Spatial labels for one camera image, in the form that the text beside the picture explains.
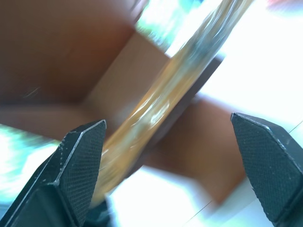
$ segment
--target clear plastic strip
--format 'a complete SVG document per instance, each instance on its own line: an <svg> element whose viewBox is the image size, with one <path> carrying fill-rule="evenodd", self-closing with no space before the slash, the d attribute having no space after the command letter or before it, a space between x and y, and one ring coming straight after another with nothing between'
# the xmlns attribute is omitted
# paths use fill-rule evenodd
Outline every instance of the clear plastic strip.
<svg viewBox="0 0 303 227"><path fill-rule="evenodd" d="M223 0L168 62L150 90L105 142L92 206L104 200L138 159L142 149L219 51L253 0Z"/></svg>

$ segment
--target brown surface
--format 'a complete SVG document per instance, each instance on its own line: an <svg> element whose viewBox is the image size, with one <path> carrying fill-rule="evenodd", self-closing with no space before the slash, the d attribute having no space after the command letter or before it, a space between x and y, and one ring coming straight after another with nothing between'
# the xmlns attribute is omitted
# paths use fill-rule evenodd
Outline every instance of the brown surface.
<svg viewBox="0 0 303 227"><path fill-rule="evenodd" d="M245 176L230 114L212 100L197 97L146 164L195 178L222 202Z"/></svg>
<svg viewBox="0 0 303 227"><path fill-rule="evenodd" d="M61 140L80 124L106 119L110 135L137 105L167 60L135 33L83 105L0 107L0 123Z"/></svg>
<svg viewBox="0 0 303 227"><path fill-rule="evenodd" d="M107 121L107 135L124 122L168 57L135 33L83 103Z"/></svg>
<svg viewBox="0 0 303 227"><path fill-rule="evenodd" d="M81 100L134 32L134 0L4 0L0 104Z"/></svg>
<svg viewBox="0 0 303 227"><path fill-rule="evenodd" d="M77 106L16 106L0 108L0 124L62 140L66 133L96 117Z"/></svg>

